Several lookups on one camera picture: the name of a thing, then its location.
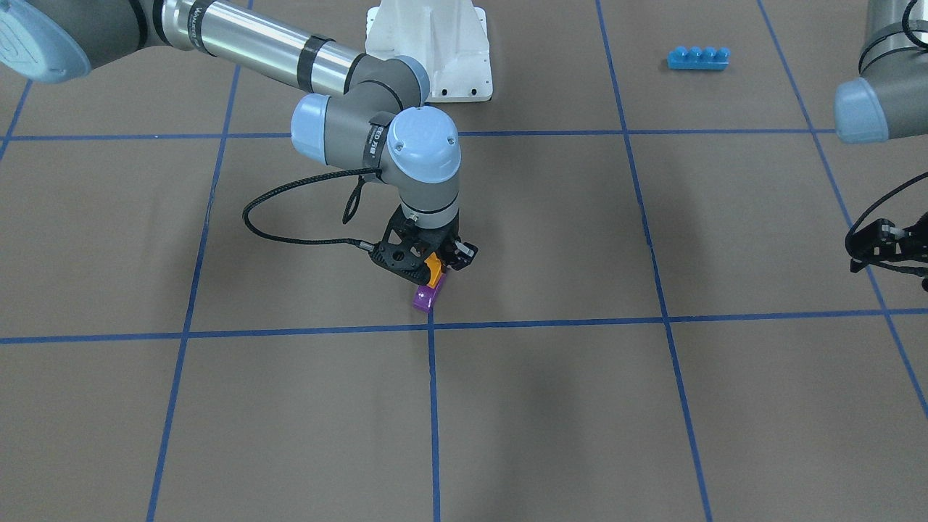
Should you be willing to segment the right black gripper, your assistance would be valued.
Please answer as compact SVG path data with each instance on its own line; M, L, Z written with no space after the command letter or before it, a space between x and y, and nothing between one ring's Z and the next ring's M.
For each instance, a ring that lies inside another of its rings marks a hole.
M382 239L373 245L369 257L384 270L414 284L425 285L430 277L426 258L432 252L437 252L441 273L439 278L443 280L450 271L450 265L442 255L442 247L446 241L460 238L459 228L459 217L454 217L440 228L418 227L399 206L390 217Z

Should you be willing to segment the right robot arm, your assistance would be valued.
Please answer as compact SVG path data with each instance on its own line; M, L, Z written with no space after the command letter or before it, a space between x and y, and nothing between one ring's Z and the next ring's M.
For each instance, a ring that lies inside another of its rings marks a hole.
M272 189L242 212L246 227L286 244L348 244L418 285L473 262L460 237L460 137L450 116L428 106L430 80L413 57L378 59L228 1L4 1L2 63L22 77L63 83L136 51L169 46L228 60L304 92L289 132L295 149L329 174ZM308 240L261 231L263 202L312 183L355 176L342 221L365 184L397 189L399 206L380 241Z

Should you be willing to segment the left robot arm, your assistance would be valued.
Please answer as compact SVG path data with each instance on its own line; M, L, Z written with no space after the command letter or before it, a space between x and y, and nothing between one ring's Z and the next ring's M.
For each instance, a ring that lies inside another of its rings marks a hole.
M838 138L871 144L927 132L927 16L924 1L869 1L858 78L833 100Z

